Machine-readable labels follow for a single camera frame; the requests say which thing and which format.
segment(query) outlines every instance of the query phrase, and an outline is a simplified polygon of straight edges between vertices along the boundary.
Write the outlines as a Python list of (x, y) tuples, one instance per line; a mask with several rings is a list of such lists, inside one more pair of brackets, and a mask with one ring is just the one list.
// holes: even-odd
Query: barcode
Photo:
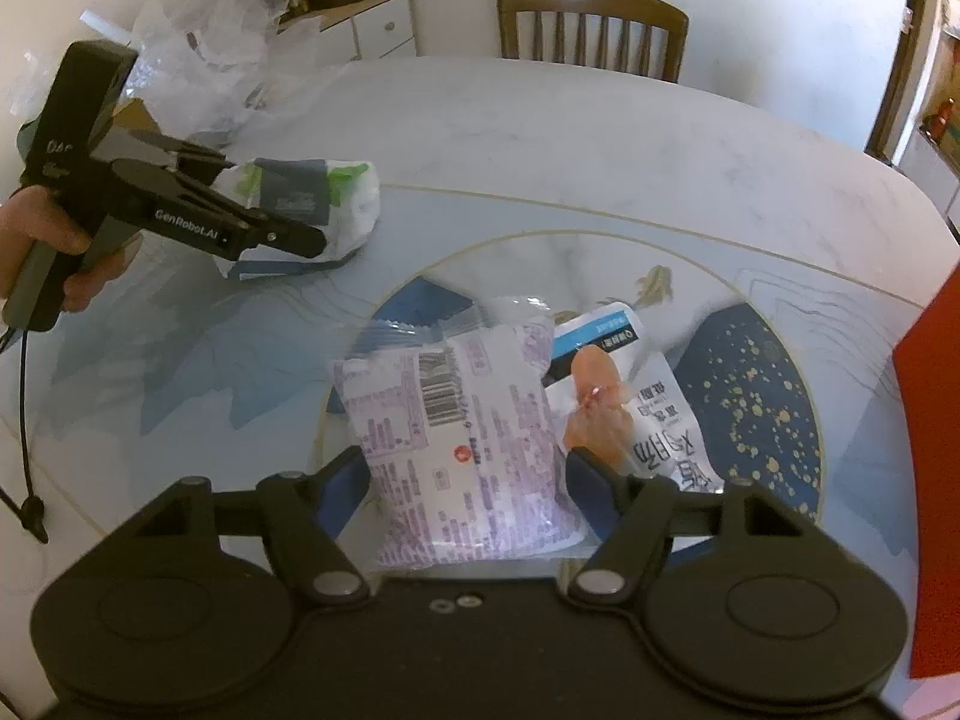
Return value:
[(457, 389), (450, 375), (450, 364), (443, 352), (421, 352), (419, 356), (421, 392), (430, 427), (460, 421)]

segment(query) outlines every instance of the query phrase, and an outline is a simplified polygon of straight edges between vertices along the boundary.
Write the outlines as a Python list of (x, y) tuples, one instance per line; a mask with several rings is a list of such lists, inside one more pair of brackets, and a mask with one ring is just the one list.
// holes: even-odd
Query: red bottle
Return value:
[(923, 131), (926, 133), (926, 136), (934, 143), (937, 143), (937, 146), (940, 145), (940, 141), (942, 141), (944, 135), (947, 134), (947, 122), (950, 121), (950, 116), (952, 115), (953, 98), (950, 98), (945, 103), (940, 103), (940, 108), (937, 109), (937, 112), (933, 116), (929, 116), (923, 123)]

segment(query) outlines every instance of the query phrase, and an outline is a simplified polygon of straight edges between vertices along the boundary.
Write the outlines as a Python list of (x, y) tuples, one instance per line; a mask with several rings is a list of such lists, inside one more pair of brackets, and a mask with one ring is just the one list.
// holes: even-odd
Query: black circular disc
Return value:
[(790, 552), (718, 553), (665, 571), (643, 608), (659, 654), (752, 707), (834, 704), (871, 688), (904, 646), (899, 599), (865, 567), (812, 570), (808, 554)]
[(227, 555), (150, 552), (120, 577), (68, 573), (40, 596), (31, 636), (51, 680), (115, 707), (189, 707), (243, 685), (285, 645), (293, 609), (275, 577)]

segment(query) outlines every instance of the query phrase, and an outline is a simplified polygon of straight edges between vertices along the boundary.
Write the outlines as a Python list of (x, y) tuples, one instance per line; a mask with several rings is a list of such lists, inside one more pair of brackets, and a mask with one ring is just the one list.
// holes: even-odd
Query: human hand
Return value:
[[(90, 247), (90, 236), (42, 186), (21, 189), (0, 205), (0, 298), (10, 297), (20, 267), (35, 241), (45, 242), (64, 254), (83, 254)], [(131, 259), (125, 250), (117, 250), (89, 271), (66, 279), (64, 311), (83, 311), (107, 281), (126, 271)]]

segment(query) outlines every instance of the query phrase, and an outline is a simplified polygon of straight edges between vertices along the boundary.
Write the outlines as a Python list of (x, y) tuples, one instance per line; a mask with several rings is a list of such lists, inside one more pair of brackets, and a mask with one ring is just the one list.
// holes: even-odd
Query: wooden door frame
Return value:
[(912, 12), (910, 28), (906, 33), (901, 31), (899, 41), (896, 42), (896, 53), (894, 54), (893, 66), (890, 69), (890, 77), (887, 79), (887, 88), (883, 93), (882, 100), (880, 100), (880, 109), (877, 111), (874, 129), (870, 133), (866, 148), (863, 149), (870, 156), (883, 162), (889, 162), (892, 156), (884, 152), (884, 147), (890, 140), (896, 113), (904, 101), (911, 62), (917, 53), (918, 43), (920, 42), (920, 22), (923, 21), (923, 15), (925, 15), (926, 0), (906, 0), (905, 6)]

